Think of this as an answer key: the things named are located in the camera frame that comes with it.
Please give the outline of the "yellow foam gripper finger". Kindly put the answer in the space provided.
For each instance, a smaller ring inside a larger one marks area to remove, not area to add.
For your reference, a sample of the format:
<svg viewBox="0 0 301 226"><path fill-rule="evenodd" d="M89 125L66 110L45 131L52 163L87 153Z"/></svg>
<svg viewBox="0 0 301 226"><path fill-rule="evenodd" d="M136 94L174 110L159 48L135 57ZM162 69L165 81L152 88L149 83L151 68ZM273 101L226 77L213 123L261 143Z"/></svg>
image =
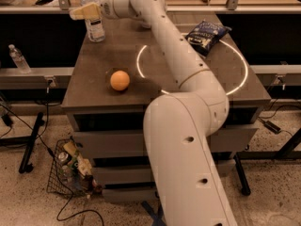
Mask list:
<svg viewBox="0 0 301 226"><path fill-rule="evenodd" d="M94 2L85 4L70 11L73 20L94 20L102 17L100 6Z"/></svg>

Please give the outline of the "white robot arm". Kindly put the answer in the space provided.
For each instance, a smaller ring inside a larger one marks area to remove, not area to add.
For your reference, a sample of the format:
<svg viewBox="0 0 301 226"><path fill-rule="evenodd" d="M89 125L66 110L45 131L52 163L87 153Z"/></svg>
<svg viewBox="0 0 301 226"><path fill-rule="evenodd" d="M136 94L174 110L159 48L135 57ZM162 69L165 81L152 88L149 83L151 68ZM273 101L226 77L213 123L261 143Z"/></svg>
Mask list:
<svg viewBox="0 0 301 226"><path fill-rule="evenodd" d="M166 58L178 91L154 99L143 122L166 225L238 226L207 143L225 122L229 99L166 15L165 0L100 0L72 10L70 16L141 20Z"/></svg>

